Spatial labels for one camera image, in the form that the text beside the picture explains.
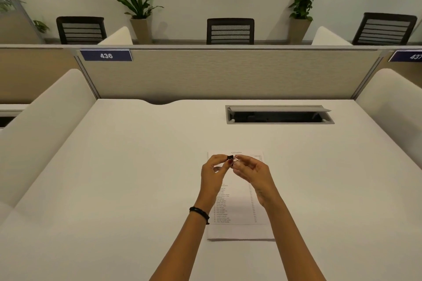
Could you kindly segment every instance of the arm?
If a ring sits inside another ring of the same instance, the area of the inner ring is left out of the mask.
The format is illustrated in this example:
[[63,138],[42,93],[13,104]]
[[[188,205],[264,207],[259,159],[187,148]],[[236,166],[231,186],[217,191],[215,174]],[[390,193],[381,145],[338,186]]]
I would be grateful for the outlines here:
[[[201,189],[195,207],[211,211],[223,183],[224,175],[233,160],[226,155],[212,156],[201,171]],[[225,162],[221,170],[214,172],[214,166]],[[150,278],[150,281],[187,281],[192,272],[199,244],[204,234],[206,220],[196,212],[190,212],[176,240]]]
[[265,208],[289,281],[325,281],[308,247],[281,198],[265,163],[248,156],[236,156],[233,172],[248,181]]

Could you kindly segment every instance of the planter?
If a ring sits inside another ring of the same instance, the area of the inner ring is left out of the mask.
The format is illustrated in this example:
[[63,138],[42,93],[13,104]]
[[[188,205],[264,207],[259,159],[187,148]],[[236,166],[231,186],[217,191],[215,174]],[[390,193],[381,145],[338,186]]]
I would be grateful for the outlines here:
[[308,19],[290,19],[289,44],[301,44],[312,21]]
[[131,19],[130,23],[132,24],[139,44],[152,44],[146,19]]

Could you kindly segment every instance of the stack of paper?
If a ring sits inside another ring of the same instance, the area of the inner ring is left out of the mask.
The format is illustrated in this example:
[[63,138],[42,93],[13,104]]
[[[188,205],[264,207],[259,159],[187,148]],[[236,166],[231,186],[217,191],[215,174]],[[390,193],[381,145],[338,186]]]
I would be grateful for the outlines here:
[[[262,153],[226,152],[227,155],[248,155],[264,162]],[[236,176],[226,173],[217,201],[211,209],[208,240],[272,240],[270,221],[258,202],[254,188]]]

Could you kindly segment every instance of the leafy plant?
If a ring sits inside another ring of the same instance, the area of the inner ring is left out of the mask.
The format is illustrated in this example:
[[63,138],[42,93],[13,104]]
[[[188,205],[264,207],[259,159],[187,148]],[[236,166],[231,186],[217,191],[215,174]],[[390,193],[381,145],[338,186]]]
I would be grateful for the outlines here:
[[148,2],[150,0],[117,0],[128,7],[132,12],[125,12],[125,14],[129,14],[132,16],[132,19],[146,19],[151,16],[152,10],[161,6],[152,7]]
[[289,8],[293,8],[293,13],[290,15],[291,18],[296,19],[308,19],[314,20],[309,16],[309,11],[312,9],[312,3],[314,0],[295,0]]
[[[0,1],[0,13],[2,12],[8,12],[10,10],[13,10],[13,3],[10,0],[1,0]],[[33,20],[35,27],[40,33],[46,33],[47,30],[50,30],[50,28],[39,20]]]

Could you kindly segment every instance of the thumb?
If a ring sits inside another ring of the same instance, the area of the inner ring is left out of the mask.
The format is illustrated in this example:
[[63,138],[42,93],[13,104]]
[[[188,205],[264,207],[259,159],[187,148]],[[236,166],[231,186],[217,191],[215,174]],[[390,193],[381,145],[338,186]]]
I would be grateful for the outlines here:
[[233,159],[229,159],[226,162],[224,162],[224,164],[221,167],[220,171],[217,172],[217,173],[224,178],[224,175],[230,169],[230,166],[232,165],[232,162],[233,162]]
[[233,168],[238,170],[241,174],[243,174],[246,178],[248,178],[249,180],[252,178],[253,176],[253,170],[249,167],[246,167],[242,162],[240,161],[236,161],[233,164]]

